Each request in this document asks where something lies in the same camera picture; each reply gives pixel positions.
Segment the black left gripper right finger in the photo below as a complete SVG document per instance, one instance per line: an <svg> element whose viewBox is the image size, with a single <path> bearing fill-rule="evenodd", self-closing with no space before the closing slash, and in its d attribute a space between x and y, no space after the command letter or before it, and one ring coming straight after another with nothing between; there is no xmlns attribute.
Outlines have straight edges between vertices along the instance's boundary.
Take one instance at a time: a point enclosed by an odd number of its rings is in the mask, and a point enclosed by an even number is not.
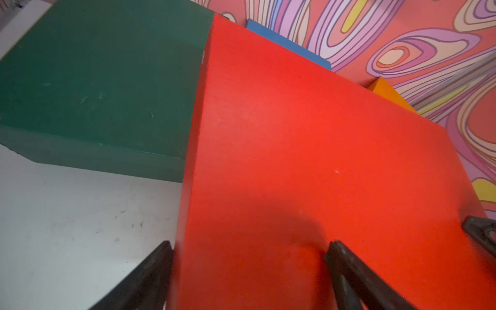
<svg viewBox="0 0 496 310"><path fill-rule="evenodd" d="M341 241L325 255L339 309L415 309Z"/></svg>

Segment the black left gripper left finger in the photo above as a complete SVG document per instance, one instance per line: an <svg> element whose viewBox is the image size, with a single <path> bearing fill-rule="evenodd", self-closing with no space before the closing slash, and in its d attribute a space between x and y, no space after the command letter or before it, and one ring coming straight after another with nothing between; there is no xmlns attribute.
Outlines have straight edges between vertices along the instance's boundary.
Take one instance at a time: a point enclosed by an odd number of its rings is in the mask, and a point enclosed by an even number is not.
<svg viewBox="0 0 496 310"><path fill-rule="evenodd" d="M162 242L91 309L164 309L173 256L171 243Z"/></svg>

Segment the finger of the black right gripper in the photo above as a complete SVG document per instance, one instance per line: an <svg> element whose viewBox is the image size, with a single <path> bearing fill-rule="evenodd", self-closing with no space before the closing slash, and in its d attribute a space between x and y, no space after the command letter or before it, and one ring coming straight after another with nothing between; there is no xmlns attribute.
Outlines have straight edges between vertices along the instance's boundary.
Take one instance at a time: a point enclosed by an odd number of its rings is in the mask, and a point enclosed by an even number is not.
<svg viewBox="0 0 496 310"><path fill-rule="evenodd" d="M462 223L465 233L481 245L492 257L495 251L495 220L468 216Z"/></svg>

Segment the red shoebox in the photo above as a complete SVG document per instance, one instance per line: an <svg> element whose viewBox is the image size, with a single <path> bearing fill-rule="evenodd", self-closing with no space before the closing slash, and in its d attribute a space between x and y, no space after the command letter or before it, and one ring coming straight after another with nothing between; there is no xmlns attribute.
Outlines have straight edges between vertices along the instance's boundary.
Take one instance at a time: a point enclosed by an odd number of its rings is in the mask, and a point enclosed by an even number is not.
<svg viewBox="0 0 496 310"><path fill-rule="evenodd" d="M340 240L418 309L494 309L446 130L223 16L196 92L167 309L333 309Z"/></svg>

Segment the orange shoebox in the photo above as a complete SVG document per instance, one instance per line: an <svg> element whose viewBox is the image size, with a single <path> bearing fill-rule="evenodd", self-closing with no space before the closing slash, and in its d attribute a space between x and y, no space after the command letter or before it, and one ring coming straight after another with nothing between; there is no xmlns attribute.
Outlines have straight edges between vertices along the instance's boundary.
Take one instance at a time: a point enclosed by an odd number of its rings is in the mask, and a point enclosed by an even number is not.
<svg viewBox="0 0 496 310"><path fill-rule="evenodd" d="M395 103L398 106L418 114L418 112L383 77L377 78L368 87L368 90Z"/></svg>

